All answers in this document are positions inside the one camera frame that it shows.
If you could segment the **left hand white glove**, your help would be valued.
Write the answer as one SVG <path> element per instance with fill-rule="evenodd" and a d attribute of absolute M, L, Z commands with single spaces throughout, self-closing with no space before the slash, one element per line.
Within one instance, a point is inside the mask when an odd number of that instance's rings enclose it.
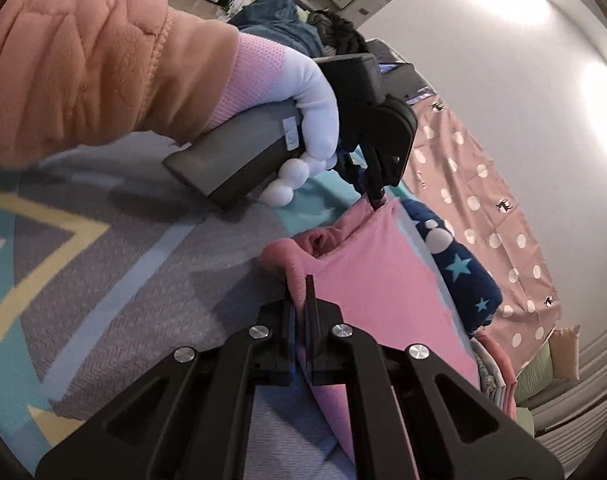
<path fill-rule="evenodd" d="M 317 63 L 269 39 L 240 35 L 232 76 L 207 131 L 249 108 L 292 99 L 302 113 L 305 153 L 282 165 L 279 177 L 259 200 L 271 207 L 289 204 L 297 188 L 336 162 L 339 114 L 335 93 Z"/>

